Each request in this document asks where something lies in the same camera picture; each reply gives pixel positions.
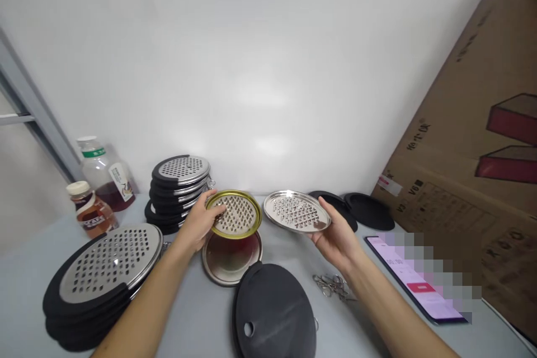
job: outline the smartphone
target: smartphone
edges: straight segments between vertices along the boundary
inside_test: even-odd
[[[404,262],[395,252],[395,247],[387,245],[379,237],[364,239],[427,319],[436,324],[467,323],[451,303]]]

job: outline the juice bottle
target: juice bottle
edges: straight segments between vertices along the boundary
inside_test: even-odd
[[[97,196],[113,211],[125,210],[136,198],[125,163],[109,156],[95,136],[80,137],[77,143],[84,156],[82,173]]]
[[[77,220],[90,238],[118,227],[114,212],[91,190],[88,182],[71,183],[66,189],[77,209]]]

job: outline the hand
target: hand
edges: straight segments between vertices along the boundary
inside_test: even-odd
[[[205,209],[205,202],[216,192],[216,189],[212,189],[201,194],[196,204],[190,209],[185,223],[179,230],[173,244],[183,244],[188,250],[192,250],[193,252],[197,252],[203,247],[205,236],[211,230],[214,219],[226,209],[224,204],[215,206],[209,210]]]
[[[322,197],[319,197],[319,203],[332,219],[332,224],[324,231],[308,236],[324,258],[345,275],[364,251],[347,220]]]

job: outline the bottle label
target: bottle label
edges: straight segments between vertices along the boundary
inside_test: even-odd
[[[116,187],[119,190],[121,197],[123,197],[123,200],[129,200],[134,195],[133,188],[130,186],[130,183],[127,179],[127,176],[125,174],[125,171],[123,170],[123,166],[121,165],[121,163],[116,162],[115,164],[113,164],[110,169],[108,169],[108,172],[114,180],[114,183],[116,184]]]
[[[104,215],[99,215],[91,220],[82,221],[82,227],[86,230],[92,229],[93,227],[96,227],[100,223],[104,222],[106,220]]]
[[[93,151],[82,151],[82,155],[84,156],[84,158],[94,158],[104,154],[106,154],[104,148],[99,148],[98,150]]]
[[[87,203],[77,209],[77,219],[82,228],[90,230],[100,223],[106,221],[106,217],[101,211],[102,202],[95,196],[95,192],[91,193],[91,198]]]

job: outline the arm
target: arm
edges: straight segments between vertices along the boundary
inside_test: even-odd
[[[147,358],[156,354],[169,310],[190,259],[203,246],[204,237],[215,217],[225,210],[225,205],[205,210],[207,197],[215,193],[216,190],[210,190],[200,196],[174,243],[95,350],[93,358]]]
[[[319,202],[332,218],[332,225],[310,237],[363,302],[392,355],[409,358],[457,357],[365,254],[341,214],[322,197],[319,197]]]

